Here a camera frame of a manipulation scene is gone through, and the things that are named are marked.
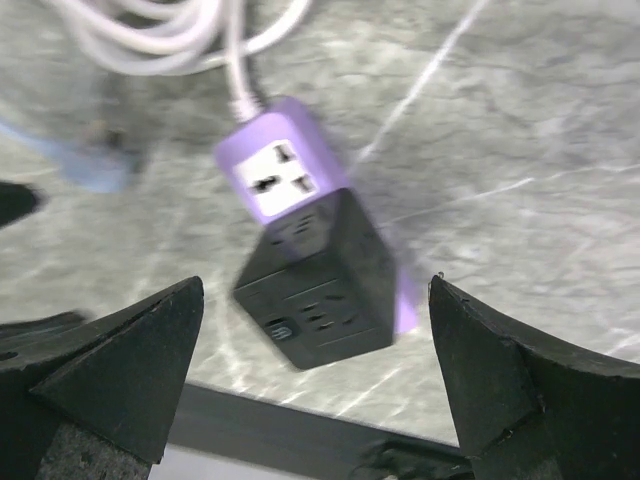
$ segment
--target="socket hole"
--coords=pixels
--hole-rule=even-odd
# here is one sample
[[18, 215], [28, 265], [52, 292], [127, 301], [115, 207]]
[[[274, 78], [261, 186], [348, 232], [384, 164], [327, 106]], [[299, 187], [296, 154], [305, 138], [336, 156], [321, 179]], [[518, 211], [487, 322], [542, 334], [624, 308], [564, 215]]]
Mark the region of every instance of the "socket hole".
[[319, 332], [321, 332], [322, 330], [326, 330], [327, 328], [331, 327], [333, 325], [333, 322], [327, 322], [327, 323], [323, 323], [322, 325], [320, 325], [317, 330]]
[[280, 144], [275, 147], [276, 155], [278, 156], [278, 162], [287, 163], [295, 158], [295, 155], [291, 152], [291, 150], [285, 145]]
[[262, 180], [258, 180], [253, 184], [253, 190], [256, 193], [267, 193], [273, 187], [275, 187], [278, 183], [280, 183], [281, 178], [277, 175], [271, 175], [270, 177], [263, 178]]
[[267, 322], [267, 327], [273, 327], [274, 325], [279, 325], [283, 322], [288, 321], [288, 318], [276, 318], [275, 320], [271, 320], [270, 322]]
[[295, 187], [303, 193], [311, 193], [313, 192], [313, 184], [311, 183], [311, 179], [309, 175], [302, 175], [301, 177], [296, 178], [293, 181]]

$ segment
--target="socket cube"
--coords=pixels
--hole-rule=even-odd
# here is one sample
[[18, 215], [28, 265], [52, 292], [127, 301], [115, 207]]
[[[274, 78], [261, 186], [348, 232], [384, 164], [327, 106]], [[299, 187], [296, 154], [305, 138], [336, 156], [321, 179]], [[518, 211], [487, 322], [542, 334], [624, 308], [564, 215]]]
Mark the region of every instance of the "socket cube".
[[393, 255], [349, 189], [270, 223], [234, 298], [301, 370], [393, 344]]
[[[285, 97], [226, 137], [214, 149], [218, 167], [251, 214], [263, 225], [341, 188], [350, 188], [342, 165], [307, 108]], [[396, 332], [418, 323], [417, 292], [398, 269]]]

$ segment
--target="white cable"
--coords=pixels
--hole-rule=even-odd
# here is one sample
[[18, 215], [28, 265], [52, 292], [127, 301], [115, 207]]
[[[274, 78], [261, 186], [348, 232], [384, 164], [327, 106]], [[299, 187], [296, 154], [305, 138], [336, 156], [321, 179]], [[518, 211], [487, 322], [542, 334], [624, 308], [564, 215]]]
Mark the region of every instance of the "white cable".
[[[132, 76], [190, 75], [225, 66], [232, 109], [242, 122], [261, 107], [251, 91], [244, 57], [286, 37], [313, 0], [292, 0], [259, 35], [244, 40], [245, 0], [47, 0], [64, 19], [80, 48], [108, 70]], [[152, 26], [134, 28], [116, 18], [130, 12]], [[224, 48], [208, 53], [224, 32]]]

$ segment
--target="marble floor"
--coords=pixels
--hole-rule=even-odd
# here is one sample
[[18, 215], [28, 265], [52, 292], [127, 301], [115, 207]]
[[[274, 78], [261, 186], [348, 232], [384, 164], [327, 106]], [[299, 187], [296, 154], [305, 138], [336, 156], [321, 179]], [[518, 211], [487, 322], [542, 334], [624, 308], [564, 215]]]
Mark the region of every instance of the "marble floor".
[[[286, 0], [255, 3], [259, 29]], [[255, 58], [261, 89], [314, 111], [423, 292], [443, 271], [515, 318], [640, 362], [638, 2], [370, 4], [318, 1]], [[33, 2], [0, 4], [0, 114], [39, 133], [80, 122], [69, 75], [86, 61], [62, 32]], [[0, 321], [103, 315], [200, 275], [191, 381], [455, 443], [424, 302], [393, 347], [301, 374], [230, 300], [258, 227], [209, 153], [233, 129], [222, 72], [130, 88], [150, 154], [130, 192], [85, 193], [0, 144], [0, 176], [50, 197], [0, 235]]]

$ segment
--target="electrical outlet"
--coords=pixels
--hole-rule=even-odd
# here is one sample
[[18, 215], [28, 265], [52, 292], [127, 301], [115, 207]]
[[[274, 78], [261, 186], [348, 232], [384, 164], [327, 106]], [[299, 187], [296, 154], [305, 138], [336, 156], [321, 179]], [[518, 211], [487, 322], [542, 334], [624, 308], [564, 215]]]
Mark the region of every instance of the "electrical outlet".
[[366, 312], [358, 308], [357, 296], [338, 280], [293, 295], [285, 303], [317, 346], [374, 328]]
[[318, 190], [287, 140], [272, 142], [239, 163], [235, 174], [267, 217], [301, 203]]
[[287, 243], [290, 249], [300, 250], [300, 247], [309, 250], [313, 248], [310, 243], [321, 247], [326, 236], [331, 233], [326, 228], [331, 221], [331, 215], [326, 209], [303, 208], [289, 214], [286, 222], [275, 222], [267, 227], [270, 232], [273, 245]]

